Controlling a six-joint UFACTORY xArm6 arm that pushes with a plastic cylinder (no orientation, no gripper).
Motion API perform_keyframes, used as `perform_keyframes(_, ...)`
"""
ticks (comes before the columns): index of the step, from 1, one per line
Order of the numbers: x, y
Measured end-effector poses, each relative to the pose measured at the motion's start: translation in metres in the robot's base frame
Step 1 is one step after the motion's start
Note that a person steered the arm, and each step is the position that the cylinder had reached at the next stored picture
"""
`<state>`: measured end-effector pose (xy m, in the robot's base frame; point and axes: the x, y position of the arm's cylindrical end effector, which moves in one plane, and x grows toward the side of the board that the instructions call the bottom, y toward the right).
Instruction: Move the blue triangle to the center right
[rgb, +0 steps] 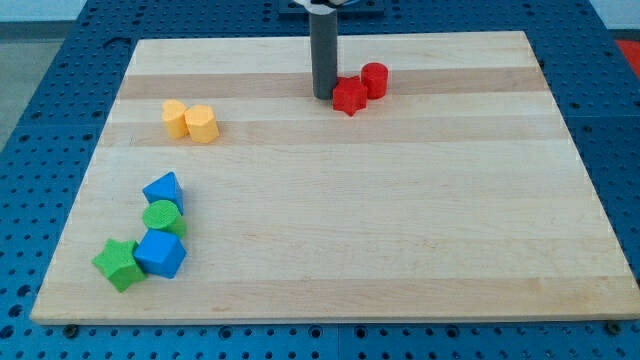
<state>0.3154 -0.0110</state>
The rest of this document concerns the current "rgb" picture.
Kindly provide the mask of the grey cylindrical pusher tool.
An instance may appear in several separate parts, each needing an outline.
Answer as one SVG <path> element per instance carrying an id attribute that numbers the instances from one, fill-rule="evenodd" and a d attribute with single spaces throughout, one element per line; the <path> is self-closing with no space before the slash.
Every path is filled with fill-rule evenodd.
<path id="1" fill-rule="evenodd" d="M 309 27 L 313 95 L 320 100 L 331 100 L 337 84 L 337 12 L 310 14 Z"/>

